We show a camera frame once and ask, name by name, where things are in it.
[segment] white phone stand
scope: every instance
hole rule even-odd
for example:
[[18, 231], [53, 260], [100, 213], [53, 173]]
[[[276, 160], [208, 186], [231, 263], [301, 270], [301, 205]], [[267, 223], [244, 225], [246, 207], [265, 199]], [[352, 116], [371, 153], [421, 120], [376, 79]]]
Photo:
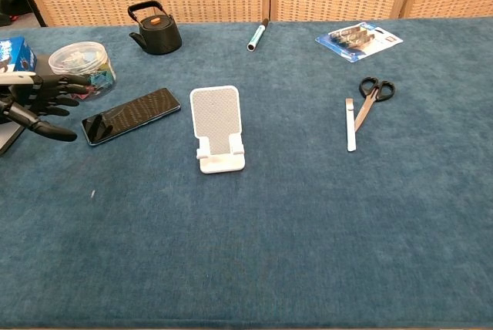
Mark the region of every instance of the white phone stand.
[[240, 95], [234, 86], [206, 87], [190, 93], [197, 159], [204, 173], [245, 167], [241, 140]]

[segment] black teapot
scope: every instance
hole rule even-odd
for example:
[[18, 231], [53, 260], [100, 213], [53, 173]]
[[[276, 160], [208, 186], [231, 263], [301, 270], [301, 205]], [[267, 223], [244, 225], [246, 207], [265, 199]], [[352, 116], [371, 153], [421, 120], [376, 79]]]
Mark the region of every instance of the black teapot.
[[[158, 8], [164, 15], [149, 16], [140, 22], [133, 13], [143, 8]], [[139, 33], [130, 33], [129, 36], [139, 44], [148, 54], [162, 55], [173, 52], [182, 45], [182, 38], [179, 35], [178, 27], [172, 15], [166, 14], [163, 7], [157, 1], [141, 2], [129, 6], [130, 18], [139, 23]]]

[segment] robotic hand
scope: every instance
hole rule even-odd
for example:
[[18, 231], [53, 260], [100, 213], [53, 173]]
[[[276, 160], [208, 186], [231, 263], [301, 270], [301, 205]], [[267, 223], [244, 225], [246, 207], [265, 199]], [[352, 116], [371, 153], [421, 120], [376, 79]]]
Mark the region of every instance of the robotic hand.
[[68, 116], [58, 105], [78, 106], [65, 94], [87, 93], [91, 82], [84, 76], [38, 76], [32, 72], [0, 73], [0, 123], [11, 120], [41, 136], [60, 141], [73, 141], [71, 130], [53, 126], [38, 116]]

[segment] blue box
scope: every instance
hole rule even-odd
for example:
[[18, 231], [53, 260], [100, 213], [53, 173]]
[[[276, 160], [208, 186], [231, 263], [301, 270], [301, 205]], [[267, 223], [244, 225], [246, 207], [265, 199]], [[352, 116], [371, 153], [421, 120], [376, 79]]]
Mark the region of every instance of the blue box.
[[36, 55], [29, 48], [24, 37], [0, 40], [0, 74], [4, 72], [34, 72]]

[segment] black smartphone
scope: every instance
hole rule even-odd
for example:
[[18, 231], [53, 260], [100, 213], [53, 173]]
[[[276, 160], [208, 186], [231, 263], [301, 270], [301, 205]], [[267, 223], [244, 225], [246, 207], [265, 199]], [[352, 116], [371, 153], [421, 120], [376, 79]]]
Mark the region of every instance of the black smartphone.
[[85, 118], [82, 128], [89, 145], [96, 146], [180, 109], [181, 105], [168, 89], [158, 89]]

